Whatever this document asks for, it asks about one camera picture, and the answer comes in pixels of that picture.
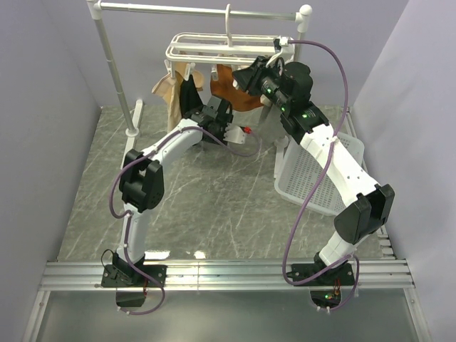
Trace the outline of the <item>black underwear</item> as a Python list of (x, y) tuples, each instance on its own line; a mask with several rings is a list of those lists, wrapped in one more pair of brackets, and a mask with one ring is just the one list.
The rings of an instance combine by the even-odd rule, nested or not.
[(190, 118), (192, 114), (201, 111), (203, 102), (193, 76), (183, 80), (180, 86), (179, 101), (182, 118)]

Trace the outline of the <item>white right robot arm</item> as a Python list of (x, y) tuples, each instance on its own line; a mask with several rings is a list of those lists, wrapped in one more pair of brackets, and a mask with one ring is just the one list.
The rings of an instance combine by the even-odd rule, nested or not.
[(264, 96), (280, 111), (280, 120), (294, 142), (309, 153), (329, 177), (344, 203), (334, 221), (335, 232), (314, 259), (315, 279), (324, 285), (338, 278), (338, 266), (389, 218), (395, 192), (380, 185), (347, 151), (323, 112), (311, 102), (310, 68), (300, 62), (271, 62), (259, 56), (233, 72), (234, 85)]

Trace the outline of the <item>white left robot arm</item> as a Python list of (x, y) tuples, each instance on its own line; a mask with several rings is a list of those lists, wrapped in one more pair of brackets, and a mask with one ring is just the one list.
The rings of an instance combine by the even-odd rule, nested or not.
[(113, 255), (118, 278), (137, 286), (144, 277), (145, 233), (152, 211), (165, 195), (164, 173), (178, 158), (203, 139), (226, 145), (225, 133), (233, 121), (228, 100), (212, 96), (208, 104), (187, 112), (164, 138), (142, 151), (130, 150), (118, 177), (124, 202), (121, 243)]

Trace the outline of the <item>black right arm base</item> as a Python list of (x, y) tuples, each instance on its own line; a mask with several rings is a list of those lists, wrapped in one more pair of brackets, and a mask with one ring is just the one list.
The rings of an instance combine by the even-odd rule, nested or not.
[(284, 280), (295, 287), (310, 286), (310, 297), (317, 311), (328, 314), (343, 308), (357, 296), (361, 263), (357, 256), (345, 256), (326, 266), (319, 255), (312, 264), (294, 263), (283, 269)]

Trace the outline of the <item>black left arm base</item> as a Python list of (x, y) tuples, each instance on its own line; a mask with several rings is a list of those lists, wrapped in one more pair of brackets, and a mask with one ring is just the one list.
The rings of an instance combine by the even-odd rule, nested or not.
[[(119, 311), (143, 316), (157, 311), (164, 304), (167, 266), (144, 264), (145, 257), (131, 266), (111, 249), (102, 253), (100, 262), (103, 267), (100, 285), (104, 289), (116, 289), (115, 303)], [(161, 297), (151, 309), (140, 311), (146, 304), (149, 289), (158, 289)]]

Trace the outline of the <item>white plastic clip hanger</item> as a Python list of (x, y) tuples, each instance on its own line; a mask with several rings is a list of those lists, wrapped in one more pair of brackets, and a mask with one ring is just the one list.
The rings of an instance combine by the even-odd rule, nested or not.
[(198, 63), (211, 66), (211, 77), (218, 79), (217, 64), (238, 70), (250, 66), (257, 56), (275, 54), (274, 36), (233, 34), (230, 28), (231, 5), (224, 11), (225, 33), (179, 33), (165, 52), (165, 67), (175, 77), (175, 63), (187, 64), (183, 78), (187, 80)]

